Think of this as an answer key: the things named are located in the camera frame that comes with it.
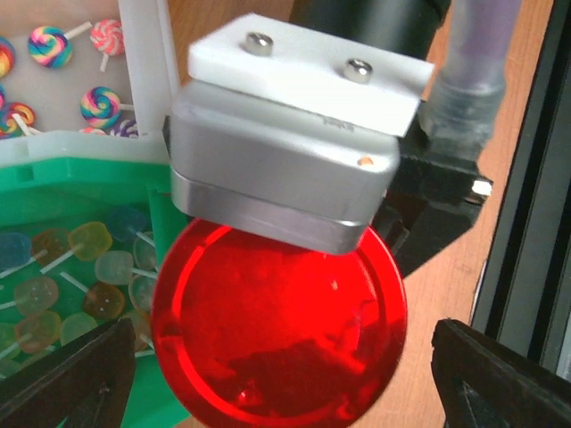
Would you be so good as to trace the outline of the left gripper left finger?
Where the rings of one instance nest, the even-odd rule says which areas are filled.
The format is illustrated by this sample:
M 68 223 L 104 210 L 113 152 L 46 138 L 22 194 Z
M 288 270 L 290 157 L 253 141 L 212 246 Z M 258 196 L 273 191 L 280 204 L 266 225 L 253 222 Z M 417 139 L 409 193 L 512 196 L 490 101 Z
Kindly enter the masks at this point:
M 119 427 L 134 382 L 134 327 L 107 322 L 1 382 L 3 427 Z

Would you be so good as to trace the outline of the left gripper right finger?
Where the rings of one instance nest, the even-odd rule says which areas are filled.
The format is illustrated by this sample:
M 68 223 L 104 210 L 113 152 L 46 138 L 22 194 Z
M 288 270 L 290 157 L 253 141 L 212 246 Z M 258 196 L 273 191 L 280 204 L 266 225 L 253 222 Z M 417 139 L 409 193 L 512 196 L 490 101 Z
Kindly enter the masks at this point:
M 437 322 L 431 369 L 447 427 L 568 427 L 570 382 L 459 320 Z

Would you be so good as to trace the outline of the red jar lid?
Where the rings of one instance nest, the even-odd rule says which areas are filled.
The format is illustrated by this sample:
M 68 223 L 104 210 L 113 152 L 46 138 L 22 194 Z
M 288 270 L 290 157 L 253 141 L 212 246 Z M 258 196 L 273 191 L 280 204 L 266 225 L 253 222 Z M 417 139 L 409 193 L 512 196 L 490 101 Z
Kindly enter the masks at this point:
M 336 256 L 192 221 L 165 258 L 153 342 L 167 384 L 209 427 L 346 427 L 401 361 L 407 301 L 372 229 Z

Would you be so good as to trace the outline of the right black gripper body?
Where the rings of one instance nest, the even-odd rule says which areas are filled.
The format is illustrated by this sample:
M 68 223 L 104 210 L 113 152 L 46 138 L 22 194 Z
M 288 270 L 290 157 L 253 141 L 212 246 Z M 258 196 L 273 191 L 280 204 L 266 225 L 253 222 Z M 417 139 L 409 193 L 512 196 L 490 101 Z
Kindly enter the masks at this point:
M 427 62 L 449 7 L 446 1 L 297 1 L 284 22 Z M 399 141 L 399 167 L 365 230 L 385 240 L 404 275 L 465 234 L 486 199 L 474 189 L 482 179 L 474 160 L 434 151 L 419 124 L 422 105 L 421 96 Z M 163 134 L 170 155 L 170 114 Z

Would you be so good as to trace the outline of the white candy bin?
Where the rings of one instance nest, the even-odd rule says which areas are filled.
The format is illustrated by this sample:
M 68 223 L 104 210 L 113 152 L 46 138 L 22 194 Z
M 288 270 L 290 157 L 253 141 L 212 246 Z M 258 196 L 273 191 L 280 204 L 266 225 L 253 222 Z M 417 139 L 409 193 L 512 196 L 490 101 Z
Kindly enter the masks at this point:
M 126 47 L 105 71 L 88 33 L 70 41 L 73 54 L 60 69 L 43 67 L 29 55 L 29 35 L 39 26 L 69 31 L 104 19 L 121 22 Z M 1 80 L 6 99 L 31 107 L 40 132 L 2 140 L 3 167 L 61 157 L 168 163 L 162 125 L 180 83 L 167 2 L 3 1 L 1 34 L 16 52 L 14 68 Z M 137 138 L 83 133 L 87 122 L 80 100 L 96 86 L 110 88 L 122 103 L 133 105 Z

